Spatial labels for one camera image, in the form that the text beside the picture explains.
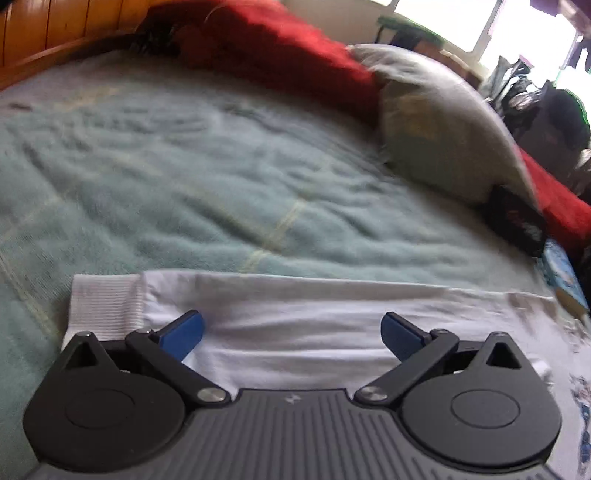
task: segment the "metal screw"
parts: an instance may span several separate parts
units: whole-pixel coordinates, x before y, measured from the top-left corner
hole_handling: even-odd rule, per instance
[[[197,398],[206,403],[220,403],[226,400],[226,392],[221,388],[202,388],[197,392]]]
[[[370,402],[382,401],[388,398],[388,394],[384,390],[373,385],[368,385],[357,390],[357,394],[361,399]]]

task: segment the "clothes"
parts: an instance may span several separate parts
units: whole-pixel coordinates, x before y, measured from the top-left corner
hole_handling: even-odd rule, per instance
[[[577,68],[577,64],[579,63],[579,58],[581,58],[583,50],[587,50],[587,59],[585,60],[585,71],[588,72],[589,70],[591,70],[591,55],[589,55],[589,52],[591,51],[591,38],[584,38],[579,43],[577,43],[577,46],[574,48],[573,52],[570,55],[569,67],[572,67],[574,69]]]
[[[206,332],[184,363],[232,395],[240,388],[339,387],[353,394],[397,364],[379,334],[388,311],[464,340],[504,330],[552,385],[560,406],[563,425],[550,466],[565,480],[587,480],[582,412],[591,400],[591,345],[564,328],[551,298],[192,270],[77,275],[64,344],[80,330],[107,340],[139,327],[159,329],[190,309],[201,312]]]

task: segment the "light blue blanket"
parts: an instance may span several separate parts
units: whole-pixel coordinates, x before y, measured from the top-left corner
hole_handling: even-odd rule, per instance
[[[547,293],[476,213],[394,177],[374,132],[238,80],[112,53],[0,95],[0,476],[72,275],[200,268]]]

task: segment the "gray pillowcase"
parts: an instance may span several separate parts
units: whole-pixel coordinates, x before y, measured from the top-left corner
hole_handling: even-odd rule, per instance
[[[462,78],[439,62],[390,45],[350,47],[385,80],[381,127],[392,170],[474,205],[494,184],[537,205],[513,138]]]

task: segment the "bright window light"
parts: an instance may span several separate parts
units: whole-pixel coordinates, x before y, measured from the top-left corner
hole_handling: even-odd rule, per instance
[[[400,0],[396,12],[472,51],[496,0]]]
[[[528,77],[541,87],[547,79],[556,79],[575,29],[562,15],[552,17],[531,7],[530,0],[505,0],[489,34],[480,63],[493,70],[499,55],[511,63],[522,55],[534,66]]]

